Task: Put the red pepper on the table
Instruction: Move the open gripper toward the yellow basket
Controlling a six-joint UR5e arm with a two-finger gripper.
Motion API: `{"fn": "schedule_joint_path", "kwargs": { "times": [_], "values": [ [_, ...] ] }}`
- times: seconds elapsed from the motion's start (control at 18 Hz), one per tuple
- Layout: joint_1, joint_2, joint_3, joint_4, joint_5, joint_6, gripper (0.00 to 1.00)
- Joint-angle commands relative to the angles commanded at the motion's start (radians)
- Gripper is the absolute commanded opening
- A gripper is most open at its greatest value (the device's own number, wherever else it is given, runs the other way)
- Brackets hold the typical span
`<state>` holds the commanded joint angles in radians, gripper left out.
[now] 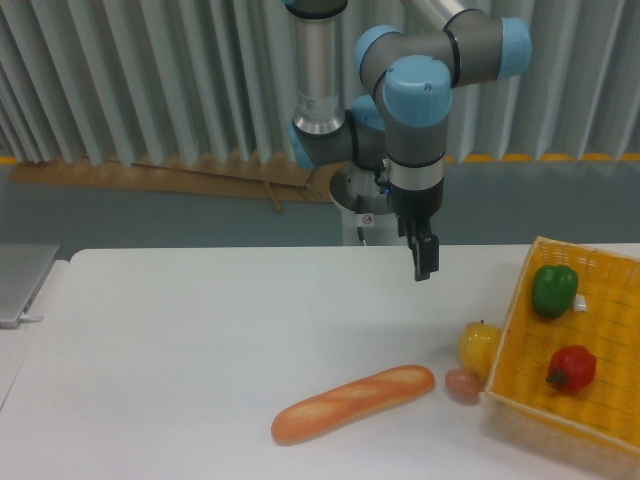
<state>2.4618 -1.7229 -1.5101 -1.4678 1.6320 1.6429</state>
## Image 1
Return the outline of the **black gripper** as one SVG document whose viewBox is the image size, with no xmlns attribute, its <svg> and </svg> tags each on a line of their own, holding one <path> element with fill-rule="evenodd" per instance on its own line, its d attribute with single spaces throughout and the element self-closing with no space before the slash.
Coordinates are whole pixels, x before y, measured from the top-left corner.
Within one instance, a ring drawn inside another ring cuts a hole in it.
<svg viewBox="0 0 640 480">
<path fill-rule="evenodd" d="M 432 232 L 430 219 L 441 207 L 444 180 L 422 190 L 406 190 L 389 183 L 389 205 L 398 216 L 397 233 L 412 252 L 414 279 L 428 280 L 439 271 L 439 239 Z"/>
</svg>

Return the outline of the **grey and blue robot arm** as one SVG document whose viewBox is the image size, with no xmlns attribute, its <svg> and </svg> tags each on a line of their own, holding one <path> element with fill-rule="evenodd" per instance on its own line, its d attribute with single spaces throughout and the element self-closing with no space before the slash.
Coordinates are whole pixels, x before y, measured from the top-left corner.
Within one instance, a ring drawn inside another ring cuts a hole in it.
<svg viewBox="0 0 640 480">
<path fill-rule="evenodd" d="M 406 240 L 414 277 L 439 268 L 431 228 L 442 203 L 448 116 L 454 89 L 522 74 L 532 56 L 528 26 L 494 19 L 462 1 L 411 1 L 432 31 L 407 35 L 379 25 L 356 43 L 366 95 L 345 108 L 340 96 L 343 1 L 289 1 L 294 20 L 297 105 L 288 127 L 306 169 L 343 161 L 369 171 Z"/>
</svg>

